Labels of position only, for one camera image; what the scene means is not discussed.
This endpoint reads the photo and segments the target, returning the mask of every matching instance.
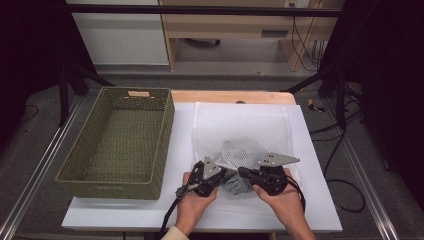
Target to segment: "green woven basket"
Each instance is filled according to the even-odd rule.
[[[76,197],[159,199],[174,113],[170,89],[103,87],[56,181]]]

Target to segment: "beige sleeve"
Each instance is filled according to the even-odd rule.
[[[175,226],[169,228],[162,240],[189,240],[188,237]]]

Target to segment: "gray floor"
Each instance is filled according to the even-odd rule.
[[[182,41],[177,56],[176,68],[173,72],[155,67],[142,67],[145,75],[137,71],[132,74],[116,75],[115,71],[104,71],[102,75],[111,82],[122,86],[148,86],[170,87],[172,89],[210,89],[210,90],[261,90],[279,91],[293,86],[297,82],[312,75],[314,72],[299,70],[290,72],[276,40],[223,40],[221,45],[212,46]],[[94,89],[98,84],[91,80],[87,83]],[[319,99],[317,87],[320,82],[308,86],[303,91],[295,94],[297,103],[302,107],[305,121],[310,131],[331,125],[332,118],[329,111],[333,98]],[[310,110],[308,99],[314,101],[315,106],[325,107],[326,112]],[[6,220],[15,202],[18,200],[32,172],[37,167],[45,149],[57,130],[60,108],[57,87],[34,94],[28,99],[28,104],[37,106],[28,107],[22,122],[15,129],[15,134],[8,147],[0,152],[0,181],[2,194],[0,195],[0,221]],[[88,114],[90,100],[82,107],[81,115]],[[360,110],[355,102],[347,105],[349,112],[346,115]],[[44,180],[29,205],[18,229],[17,239],[120,239],[122,233],[106,232],[75,232],[61,227],[66,205],[72,195],[59,188],[53,181],[58,168],[61,166],[78,133],[78,126],[83,124],[83,119],[77,118],[73,127],[69,129],[68,137],[64,139],[62,147],[56,153],[55,160],[47,171]],[[333,129],[321,134],[311,136],[324,168],[331,152],[337,143],[338,132]],[[383,168],[383,161],[379,155],[366,126],[361,118],[349,121],[345,142],[349,141],[359,162],[364,167],[372,186],[374,186],[379,199],[387,212],[399,239],[424,239],[424,214],[417,206],[400,176],[395,172],[388,172]],[[343,147],[339,147],[327,173],[328,179],[343,179],[358,184],[352,171],[349,156]],[[333,199],[337,204],[348,209],[361,206],[359,194],[346,184],[329,183]],[[343,232],[332,234],[317,234],[319,239],[383,239],[375,223],[375,216],[367,206],[360,213],[350,213],[338,209],[338,214],[343,226]],[[128,237],[142,239],[142,233],[128,233]],[[278,239],[288,238],[286,234],[279,234]]]

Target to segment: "cabinet door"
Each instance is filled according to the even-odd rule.
[[[157,5],[156,0],[67,0],[69,4]],[[159,14],[73,13],[95,65],[168,65]]]

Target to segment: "wooden cabinet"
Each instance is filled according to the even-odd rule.
[[[167,6],[240,6],[282,8],[286,0],[160,0]],[[308,8],[340,9],[340,0],[309,0]],[[303,45],[310,41],[326,41],[331,36],[335,18],[296,17],[297,33],[292,35],[293,17],[233,15],[162,15],[171,69],[175,62],[179,38],[279,38],[290,69],[296,71]]]

